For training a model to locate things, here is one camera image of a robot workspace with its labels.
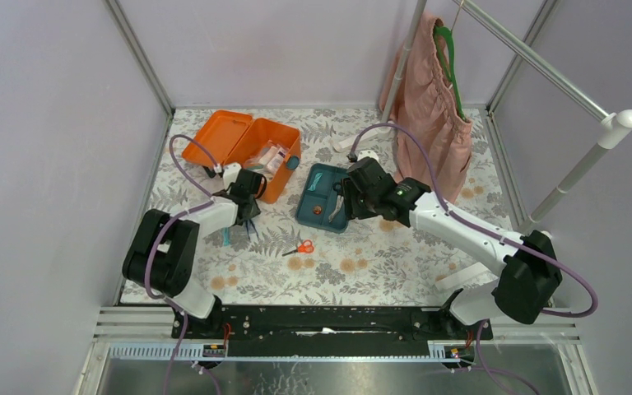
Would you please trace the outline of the orange handled scissors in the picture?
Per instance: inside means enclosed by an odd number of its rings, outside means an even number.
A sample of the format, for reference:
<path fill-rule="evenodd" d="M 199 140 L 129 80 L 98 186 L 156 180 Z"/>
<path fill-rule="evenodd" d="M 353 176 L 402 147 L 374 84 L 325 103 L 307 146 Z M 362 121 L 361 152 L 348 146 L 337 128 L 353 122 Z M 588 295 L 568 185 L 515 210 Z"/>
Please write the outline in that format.
<path fill-rule="evenodd" d="M 297 244 L 292 250 L 283 253 L 281 256 L 289 256 L 297 253 L 312 253 L 314 251 L 314 244 L 310 239 L 302 240 L 299 244 Z"/>

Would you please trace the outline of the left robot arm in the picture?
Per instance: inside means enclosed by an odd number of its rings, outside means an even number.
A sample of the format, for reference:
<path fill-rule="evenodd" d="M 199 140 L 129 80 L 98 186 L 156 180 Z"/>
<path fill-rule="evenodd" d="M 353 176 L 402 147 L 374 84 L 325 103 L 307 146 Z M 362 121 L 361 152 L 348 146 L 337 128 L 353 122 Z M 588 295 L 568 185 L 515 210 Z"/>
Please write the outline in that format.
<path fill-rule="evenodd" d="M 219 297 L 193 275 L 197 243 L 217 231 L 250 224 L 267 191 L 265 176 L 237 164 L 225 168 L 223 181 L 224 188 L 206 202 L 175 215 L 148 210 L 122 264 L 126 280 L 191 317 L 191 328 L 204 338 L 220 332 L 223 318 Z"/>

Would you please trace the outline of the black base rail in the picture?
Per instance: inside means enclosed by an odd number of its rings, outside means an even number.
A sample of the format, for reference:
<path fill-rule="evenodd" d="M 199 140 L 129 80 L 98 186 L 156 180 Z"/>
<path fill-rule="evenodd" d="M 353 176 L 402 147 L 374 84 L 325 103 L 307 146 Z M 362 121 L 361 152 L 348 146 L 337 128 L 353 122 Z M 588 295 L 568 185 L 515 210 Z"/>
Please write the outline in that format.
<path fill-rule="evenodd" d="M 217 340 L 230 357 L 418 357 L 429 342 L 465 346 L 493 332 L 439 308 L 228 304 L 187 324 L 175 314 L 171 336 Z"/>

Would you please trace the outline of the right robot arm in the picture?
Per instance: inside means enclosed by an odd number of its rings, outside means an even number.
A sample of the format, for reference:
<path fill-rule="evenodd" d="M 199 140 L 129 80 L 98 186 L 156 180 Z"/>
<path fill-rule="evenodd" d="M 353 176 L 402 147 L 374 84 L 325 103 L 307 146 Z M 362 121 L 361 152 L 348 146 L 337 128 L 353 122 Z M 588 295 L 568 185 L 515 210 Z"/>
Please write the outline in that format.
<path fill-rule="evenodd" d="M 342 183 L 349 219 L 381 216 L 430 233 L 496 275 L 495 281 L 456 290 L 448 298 L 446 311 L 439 316 L 439 328 L 446 337 L 459 339 L 487 318 L 532 324 L 562 281 L 560 270 L 550 262 L 555 254 L 544 234 L 525 236 L 496 228 L 454 208 L 416 179 L 396 182 L 372 157 L 351 165 Z"/>

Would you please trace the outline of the white gauze packet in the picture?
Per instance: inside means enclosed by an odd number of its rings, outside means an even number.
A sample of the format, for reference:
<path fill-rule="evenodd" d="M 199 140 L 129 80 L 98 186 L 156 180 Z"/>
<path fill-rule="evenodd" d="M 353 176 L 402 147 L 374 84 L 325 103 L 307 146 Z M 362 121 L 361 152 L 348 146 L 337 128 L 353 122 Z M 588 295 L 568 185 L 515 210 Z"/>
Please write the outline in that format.
<path fill-rule="evenodd" d="M 275 174 L 281 167 L 288 155 L 288 150 L 281 145 L 273 145 L 261 158 L 261 163 L 264 169 L 270 173 Z"/>

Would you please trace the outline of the black handled scissors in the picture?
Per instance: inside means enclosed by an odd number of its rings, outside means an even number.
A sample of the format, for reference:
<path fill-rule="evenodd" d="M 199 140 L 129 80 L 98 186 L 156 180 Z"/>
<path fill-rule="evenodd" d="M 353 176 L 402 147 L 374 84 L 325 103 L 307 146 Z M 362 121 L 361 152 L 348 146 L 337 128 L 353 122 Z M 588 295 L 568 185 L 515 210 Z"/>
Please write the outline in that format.
<path fill-rule="evenodd" d="M 328 215 L 329 224 L 334 221 L 338 213 L 341 211 L 345 199 L 344 187 L 342 186 L 341 181 L 337 181 L 336 183 L 334 183 L 332 186 L 332 190 L 335 193 L 335 203 L 333 209 Z"/>

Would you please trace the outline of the teal small tube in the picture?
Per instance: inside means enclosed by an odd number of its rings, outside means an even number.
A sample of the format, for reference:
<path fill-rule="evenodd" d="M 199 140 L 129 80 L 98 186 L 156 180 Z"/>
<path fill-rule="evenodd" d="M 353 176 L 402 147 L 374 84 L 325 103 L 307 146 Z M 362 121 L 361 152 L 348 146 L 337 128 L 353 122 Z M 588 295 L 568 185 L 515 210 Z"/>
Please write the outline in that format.
<path fill-rule="evenodd" d="M 222 245 L 229 246 L 231 245 L 231 237 L 230 237 L 230 228 L 226 227 L 222 230 Z"/>

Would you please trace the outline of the blue bandage package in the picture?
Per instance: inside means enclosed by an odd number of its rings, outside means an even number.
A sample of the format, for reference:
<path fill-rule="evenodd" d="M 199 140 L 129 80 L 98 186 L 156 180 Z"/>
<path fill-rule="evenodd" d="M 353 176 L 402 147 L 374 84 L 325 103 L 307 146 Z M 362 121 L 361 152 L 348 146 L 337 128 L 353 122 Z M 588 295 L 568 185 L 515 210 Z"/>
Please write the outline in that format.
<path fill-rule="evenodd" d="M 274 176 L 274 172 L 268 166 L 270 161 L 271 158 L 263 159 L 261 156 L 250 157 L 243 163 L 243 168 L 271 179 Z"/>

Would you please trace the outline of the blue plastic tweezers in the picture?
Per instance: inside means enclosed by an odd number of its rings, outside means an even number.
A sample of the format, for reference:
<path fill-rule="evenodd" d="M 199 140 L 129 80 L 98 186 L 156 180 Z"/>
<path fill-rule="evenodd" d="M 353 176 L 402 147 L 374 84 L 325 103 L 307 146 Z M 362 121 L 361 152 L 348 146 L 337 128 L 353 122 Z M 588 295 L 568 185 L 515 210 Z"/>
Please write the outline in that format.
<path fill-rule="evenodd" d="M 246 220 L 244 227 L 249 240 L 259 239 L 259 233 L 253 220 Z"/>

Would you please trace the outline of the teal tray insert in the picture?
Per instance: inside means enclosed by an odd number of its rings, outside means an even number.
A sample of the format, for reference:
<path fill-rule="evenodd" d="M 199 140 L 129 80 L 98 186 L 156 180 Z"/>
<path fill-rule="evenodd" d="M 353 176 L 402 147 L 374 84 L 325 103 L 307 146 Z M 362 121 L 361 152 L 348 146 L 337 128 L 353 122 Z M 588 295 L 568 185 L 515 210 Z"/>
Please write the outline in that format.
<path fill-rule="evenodd" d="M 311 178 L 316 172 L 322 172 L 323 176 L 318 183 L 316 191 L 309 192 L 307 188 Z M 296 221 L 300 225 L 318 230 L 325 230 L 336 234 L 343 233 L 348 225 L 344 204 L 331 224 L 328 223 L 328 215 L 335 203 L 335 193 L 332 190 L 332 186 L 337 181 L 342 181 L 345 177 L 346 170 L 344 168 L 326 164 L 313 165 L 309 170 L 299 203 L 296 207 Z M 322 212 L 318 215 L 313 213 L 313 207 L 316 205 L 322 208 Z"/>

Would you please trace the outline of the pink hanging garment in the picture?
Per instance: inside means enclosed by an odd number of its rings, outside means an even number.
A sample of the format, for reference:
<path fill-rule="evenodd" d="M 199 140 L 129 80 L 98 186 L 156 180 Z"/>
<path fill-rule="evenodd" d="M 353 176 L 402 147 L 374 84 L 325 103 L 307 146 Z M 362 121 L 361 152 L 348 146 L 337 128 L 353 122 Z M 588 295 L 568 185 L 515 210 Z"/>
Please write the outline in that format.
<path fill-rule="evenodd" d="M 444 73 L 447 43 L 435 35 L 441 18 L 424 12 L 387 119 L 410 132 L 426 150 L 437 186 L 454 203 L 472 158 L 472 121 L 459 114 L 455 83 Z"/>

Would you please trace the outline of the orange medicine box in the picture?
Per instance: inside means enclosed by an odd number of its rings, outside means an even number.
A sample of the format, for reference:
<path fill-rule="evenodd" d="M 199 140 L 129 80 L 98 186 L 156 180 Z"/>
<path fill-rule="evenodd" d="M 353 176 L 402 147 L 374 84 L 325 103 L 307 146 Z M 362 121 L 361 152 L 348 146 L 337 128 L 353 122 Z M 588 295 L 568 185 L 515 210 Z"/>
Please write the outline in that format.
<path fill-rule="evenodd" d="M 288 166 L 287 162 L 301 157 L 300 131 L 297 128 L 228 110 L 215 111 L 197 131 L 193 140 L 207 150 L 202 151 L 189 143 L 182 152 L 183 159 L 208 169 L 213 166 L 212 160 L 220 165 L 234 162 L 243 165 L 269 142 L 286 148 L 285 160 L 260 197 L 267 204 L 277 201 L 294 173 L 295 168 Z"/>

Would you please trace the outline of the green clothes hanger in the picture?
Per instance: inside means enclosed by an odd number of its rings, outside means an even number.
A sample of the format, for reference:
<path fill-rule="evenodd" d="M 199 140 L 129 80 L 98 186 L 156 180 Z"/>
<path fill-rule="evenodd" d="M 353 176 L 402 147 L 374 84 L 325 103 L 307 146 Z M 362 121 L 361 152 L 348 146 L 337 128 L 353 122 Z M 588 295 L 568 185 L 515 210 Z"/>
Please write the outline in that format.
<path fill-rule="evenodd" d="M 451 91 L 453 92 L 455 100 L 457 116 L 461 120 L 467 121 L 467 117 L 462 111 L 462 101 L 454 69 L 455 46 L 453 41 L 453 32 L 446 26 L 435 26 L 433 28 L 433 37 L 439 64 L 442 68 L 443 74 L 451 84 Z"/>

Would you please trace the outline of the teal small packet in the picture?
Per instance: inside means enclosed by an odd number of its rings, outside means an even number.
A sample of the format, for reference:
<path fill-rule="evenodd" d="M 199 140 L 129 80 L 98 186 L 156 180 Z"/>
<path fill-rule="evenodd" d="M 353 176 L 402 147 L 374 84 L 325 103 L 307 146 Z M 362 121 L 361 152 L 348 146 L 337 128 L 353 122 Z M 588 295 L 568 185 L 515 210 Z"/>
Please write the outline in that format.
<path fill-rule="evenodd" d="M 316 172 L 313 177 L 311 178 L 310 184 L 307 188 L 307 190 L 309 192 L 315 192 L 318 186 L 318 183 L 320 181 L 320 179 L 322 178 L 323 173 L 322 172 Z"/>

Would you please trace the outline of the white clothes rack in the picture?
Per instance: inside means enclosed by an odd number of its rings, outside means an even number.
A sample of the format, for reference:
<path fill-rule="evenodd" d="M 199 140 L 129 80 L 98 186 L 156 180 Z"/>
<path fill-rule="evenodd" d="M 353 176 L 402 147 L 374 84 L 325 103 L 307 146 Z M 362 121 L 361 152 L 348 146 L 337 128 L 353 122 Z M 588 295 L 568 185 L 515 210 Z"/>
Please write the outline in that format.
<path fill-rule="evenodd" d="M 533 50 L 607 113 L 632 109 L 632 1 L 557 1 Z M 600 123 L 529 65 L 500 97 L 496 123 L 526 211 L 596 144 Z M 558 258 L 604 314 L 632 298 L 632 132 L 541 221 Z"/>

